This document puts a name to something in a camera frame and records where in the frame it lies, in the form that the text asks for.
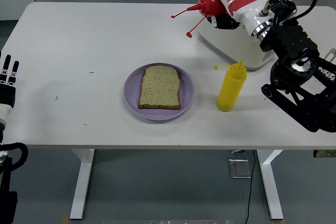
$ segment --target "gray floor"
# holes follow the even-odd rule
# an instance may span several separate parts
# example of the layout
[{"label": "gray floor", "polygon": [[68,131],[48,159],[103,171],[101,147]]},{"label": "gray floor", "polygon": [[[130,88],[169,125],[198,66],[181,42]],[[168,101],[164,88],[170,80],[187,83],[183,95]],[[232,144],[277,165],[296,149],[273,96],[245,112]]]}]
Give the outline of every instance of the gray floor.
[{"label": "gray floor", "polygon": [[[37,2],[196,3],[197,0],[36,0]],[[309,5],[310,0],[293,0]],[[318,0],[336,9],[336,0]],[[0,23],[0,47],[16,22]],[[287,224],[334,223],[336,159],[284,151],[272,163]],[[227,151],[97,150],[82,221],[224,219],[244,223],[248,179],[231,179]],[[242,155],[253,164],[249,151]],[[69,213],[80,162],[71,150],[30,150],[12,173],[19,196],[14,223],[59,223]],[[248,223],[270,224],[258,163]]]}]

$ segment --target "metal plate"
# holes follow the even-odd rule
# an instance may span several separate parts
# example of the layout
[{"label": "metal plate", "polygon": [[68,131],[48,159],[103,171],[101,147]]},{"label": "metal plate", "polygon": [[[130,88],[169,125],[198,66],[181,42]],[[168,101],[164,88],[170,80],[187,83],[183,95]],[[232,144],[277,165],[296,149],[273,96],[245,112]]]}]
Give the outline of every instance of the metal plate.
[{"label": "metal plate", "polygon": [[105,220],[103,224],[235,224],[233,220]]},{"label": "metal plate", "polygon": [[231,178],[251,178],[247,159],[229,159]]}]

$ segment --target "bread crust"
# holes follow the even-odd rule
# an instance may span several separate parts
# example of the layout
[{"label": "bread crust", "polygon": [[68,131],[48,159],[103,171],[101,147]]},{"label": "bread crust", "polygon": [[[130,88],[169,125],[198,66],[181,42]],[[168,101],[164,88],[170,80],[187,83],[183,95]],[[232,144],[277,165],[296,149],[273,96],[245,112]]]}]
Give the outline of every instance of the bread crust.
[{"label": "bread crust", "polygon": [[164,110],[180,110],[181,109],[181,101],[180,101],[180,89],[181,89],[181,78],[180,78],[180,73],[178,70],[169,67],[171,69],[174,69],[176,71],[176,75],[179,79],[179,85],[178,85],[178,91],[177,91],[177,99],[178,99],[178,105],[159,105],[159,104],[146,104],[146,103],[142,103],[140,102],[141,100],[141,96],[143,95],[143,81],[144,81],[144,77],[147,74],[147,70],[149,68],[145,69],[145,72],[142,76],[142,80],[141,80],[141,91],[140,91],[140,97],[139,97],[139,101],[138,101],[138,109],[164,109]]}]

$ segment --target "bottle nozzle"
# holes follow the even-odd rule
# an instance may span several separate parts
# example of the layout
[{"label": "bottle nozzle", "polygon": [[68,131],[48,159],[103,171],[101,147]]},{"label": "bottle nozzle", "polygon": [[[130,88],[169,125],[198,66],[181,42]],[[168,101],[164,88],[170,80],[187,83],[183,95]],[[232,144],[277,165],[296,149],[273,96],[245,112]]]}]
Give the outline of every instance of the bottle nozzle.
[{"label": "bottle nozzle", "polygon": [[243,59],[240,60],[240,62],[238,63],[238,69],[241,69],[243,67]]}]

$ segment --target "white device base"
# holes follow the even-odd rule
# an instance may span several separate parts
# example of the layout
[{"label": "white device base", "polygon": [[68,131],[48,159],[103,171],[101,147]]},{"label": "white device base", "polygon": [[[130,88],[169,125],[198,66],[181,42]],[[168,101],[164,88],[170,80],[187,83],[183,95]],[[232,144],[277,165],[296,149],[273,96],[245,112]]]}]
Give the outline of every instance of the white device base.
[{"label": "white device base", "polygon": [[203,20],[198,32],[225,57],[234,62],[243,59],[248,70],[260,68],[275,55],[273,51],[263,52],[259,46],[260,41],[252,39],[242,24],[237,29],[224,30],[217,29],[207,20]]}]

